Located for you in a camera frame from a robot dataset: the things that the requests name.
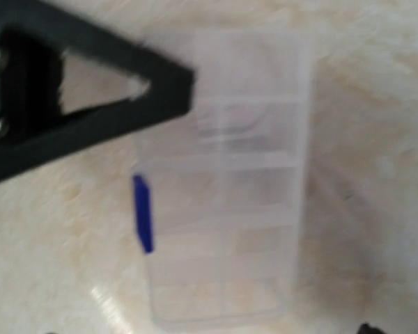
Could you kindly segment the clear plastic pill organizer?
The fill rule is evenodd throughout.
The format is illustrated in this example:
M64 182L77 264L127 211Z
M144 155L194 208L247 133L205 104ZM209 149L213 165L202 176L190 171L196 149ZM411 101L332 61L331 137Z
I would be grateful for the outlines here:
M291 309L311 114L311 50L288 31L167 31L196 72L191 111L146 132L134 166L150 306L167 331Z

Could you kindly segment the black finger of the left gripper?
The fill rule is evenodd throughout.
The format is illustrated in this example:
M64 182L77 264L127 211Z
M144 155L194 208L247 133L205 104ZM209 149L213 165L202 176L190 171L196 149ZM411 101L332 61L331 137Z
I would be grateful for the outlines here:
M135 99L63 114L62 53L150 82ZM191 108L195 72L43 1L0 1L0 182L98 143L178 118Z

